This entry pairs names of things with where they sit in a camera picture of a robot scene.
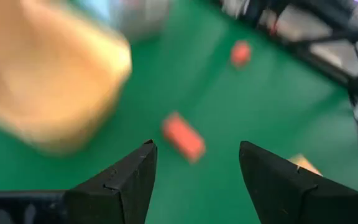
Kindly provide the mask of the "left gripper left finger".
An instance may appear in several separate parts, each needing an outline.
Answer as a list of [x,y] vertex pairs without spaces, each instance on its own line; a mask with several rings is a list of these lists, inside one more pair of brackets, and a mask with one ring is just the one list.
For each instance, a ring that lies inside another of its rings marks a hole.
[[67,191],[68,224],[144,224],[157,170],[152,140]]

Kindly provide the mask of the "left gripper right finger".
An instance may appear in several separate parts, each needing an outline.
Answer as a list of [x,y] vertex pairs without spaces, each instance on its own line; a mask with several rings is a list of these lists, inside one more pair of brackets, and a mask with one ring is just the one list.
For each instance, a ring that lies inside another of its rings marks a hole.
[[358,191],[249,141],[239,163],[261,224],[358,224]]

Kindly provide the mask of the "long red wooden block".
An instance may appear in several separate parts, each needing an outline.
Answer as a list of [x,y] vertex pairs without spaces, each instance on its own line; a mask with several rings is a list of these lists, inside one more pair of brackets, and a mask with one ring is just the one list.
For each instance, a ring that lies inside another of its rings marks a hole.
[[163,121],[162,132],[190,163],[200,160],[206,151],[202,136],[177,112]]

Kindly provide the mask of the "small red wooden block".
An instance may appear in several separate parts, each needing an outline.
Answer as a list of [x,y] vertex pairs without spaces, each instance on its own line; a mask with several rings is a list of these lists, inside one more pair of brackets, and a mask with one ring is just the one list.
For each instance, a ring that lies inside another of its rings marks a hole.
[[241,67],[249,62],[251,48],[246,41],[237,41],[231,51],[231,62],[237,67]]

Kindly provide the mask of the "yellow wooden block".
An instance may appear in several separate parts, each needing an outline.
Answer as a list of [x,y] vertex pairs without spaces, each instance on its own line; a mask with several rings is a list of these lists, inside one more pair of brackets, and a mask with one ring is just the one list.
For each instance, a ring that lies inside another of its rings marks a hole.
[[312,172],[312,173],[322,176],[320,171],[302,154],[297,154],[297,155],[289,158],[289,161],[299,167],[302,167],[302,168]]

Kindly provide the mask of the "yellow plastic bin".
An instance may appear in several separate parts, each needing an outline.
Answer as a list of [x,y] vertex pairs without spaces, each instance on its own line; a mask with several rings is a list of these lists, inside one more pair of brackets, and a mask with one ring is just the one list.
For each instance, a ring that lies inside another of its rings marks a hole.
[[0,0],[0,128],[40,152],[79,151],[131,70],[126,38],[68,0]]

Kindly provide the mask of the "light grey plastic bin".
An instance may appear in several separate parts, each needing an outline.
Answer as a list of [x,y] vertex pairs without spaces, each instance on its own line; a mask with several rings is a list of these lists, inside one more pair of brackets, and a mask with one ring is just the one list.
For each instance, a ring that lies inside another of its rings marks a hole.
[[158,34],[168,17],[171,0],[110,0],[109,25],[129,40]]

